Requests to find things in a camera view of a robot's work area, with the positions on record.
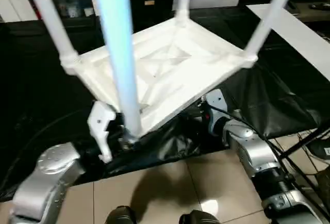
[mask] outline orange label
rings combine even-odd
[[[152,6],[152,5],[154,5],[155,4],[155,1],[145,1],[144,2],[144,5],[145,6]]]

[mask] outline black cloth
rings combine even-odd
[[[135,32],[166,20],[161,13],[146,23],[133,16]],[[258,18],[247,8],[192,10],[191,18],[243,48]],[[99,21],[77,20],[66,25],[80,54],[104,44]],[[63,71],[58,53],[42,21],[1,24],[3,131],[0,145],[0,199],[10,199],[17,184],[33,170],[45,149],[73,142],[82,150],[95,147],[87,127],[94,97],[75,76]],[[228,109],[242,116],[269,138],[318,126],[330,116],[330,84],[297,51],[272,32],[251,69],[243,69],[219,86]],[[193,155],[224,149],[220,138],[207,133],[193,104],[155,133],[144,137],[135,153],[120,154],[79,181],[127,173]]]

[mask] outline grout line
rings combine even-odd
[[[94,195],[94,182],[93,182],[93,224],[95,224],[95,195]]]
[[[195,185],[194,179],[193,179],[193,177],[192,177],[192,174],[191,174],[191,171],[190,171],[190,168],[189,168],[189,166],[188,166],[187,161],[185,161],[185,163],[186,163],[186,166],[187,166],[187,169],[188,169],[189,176],[190,176],[190,178],[191,178],[192,186],[193,186],[194,191],[195,191],[195,194],[196,194],[196,196],[197,196],[198,203],[199,203],[200,208],[201,208],[201,210],[202,210],[201,200],[200,200],[200,197],[198,196],[198,193],[197,193],[197,189],[196,189],[196,185]]]
[[[263,212],[263,210],[258,210],[256,212],[253,212],[253,213],[250,213],[250,214],[247,214],[247,215],[243,215],[243,216],[240,216],[240,217],[237,217],[237,218],[234,218],[234,219],[231,219],[231,220],[227,220],[225,222],[223,222],[222,224],[225,224],[225,223],[228,223],[228,222],[231,222],[233,220],[237,220],[237,219],[240,219],[240,218],[243,218],[243,217],[247,217],[249,215],[253,215],[253,214],[256,214],[256,213],[259,213],[259,212]]]

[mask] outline black shoe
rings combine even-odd
[[[179,224],[220,224],[213,215],[193,210],[189,215],[181,215]]]
[[[128,206],[119,206],[111,211],[105,224],[137,224],[133,210]]]

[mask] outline tile floor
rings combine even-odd
[[[277,139],[285,149],[297,136]],[[291,157],[305,173],[316,170],[300,150]],[[326,165],[316,162],[317,168]],[[72,187],[58,224],[103,224],[111,210],[130,205],[140,223],[177,223],[182,213],[207,211],[227,224],[268,224],[261,201],[238,157],[221,151]],[[11,202],[0,204],[6,223]]]

